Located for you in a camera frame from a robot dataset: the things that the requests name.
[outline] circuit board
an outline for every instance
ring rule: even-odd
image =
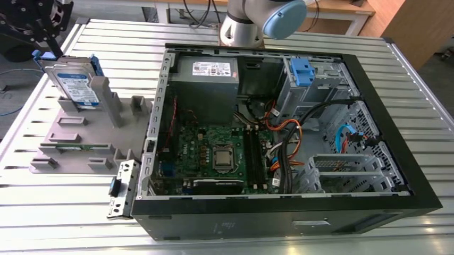
[[[162,162],[162,172],[175,180],[226,179],[239,180],[247,184],[248,171],[244,156],[244,128],[220,126],[182,127],[178,142],[178,159],[175,162]],[[263,130],[258,132],[260,155],[264,155],[272,142],[272,134]],[[262,174],[266,178],[264,157]],[[168,195],[184,194],[178,181],[166,188]],[[268,193],[267,185],[251,187],[244,185],[243,194]]]

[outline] expansion slot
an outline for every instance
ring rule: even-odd
[[[258,137],[258,129],[247,128],[243,131],[244,141],[244,156],[246,156],[246,171],[247,171],[247,184],[254,189],[267,189],[260,140]]]

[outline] sticker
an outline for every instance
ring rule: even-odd
[[[357,14],[371,15],[371,12],[362,12],[362,11],[357,11]]]
[[[271,185],[275,186],[275,187],[279,187],[279,185],[280,185],[280,180],[276,179],[276,178],[272,178]]]
[[[194,62],[192,75],[195,76],[224,76],[230,77],[230,63]]]
[[[57,150],[64,151],[82,151],[83,149],[80,147],[57,147]]]
[[[271,108],[271,113],[278,117],[279,116],[279,114],[280,114],[280,112],[276,110],[276,109],[274,109],[274,108]]]
[[[64,91],[76,104],[88,107],[99,105],[99,99],[88,86],[90,81],[86,75],[59,73],[57,77]]]

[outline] metal bracket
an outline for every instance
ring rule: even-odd
[[[108,191],[111,201],[108,204],[107,219],[132,219],[131,209],[139,169],[140,164],[135,160],[120,163],[119,173],[112,179]]]

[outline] aluminum extrusion table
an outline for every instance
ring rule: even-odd
[[[63,45],[100,59],[120,97],[155,95],[164,43],[218,44],[216,30],[91,20]],[[454,251],[454,135],[447,115],[399,50],[382,39],[295,33],[267,48],[355,54],[443,209],[401,219],[363,235],[155,242],[135,220],[108,221],[111,176],[31,174],[29,161],[57,114],[57,89],[41,78],[0,143],[0,252],[87,254],[451,254]]]

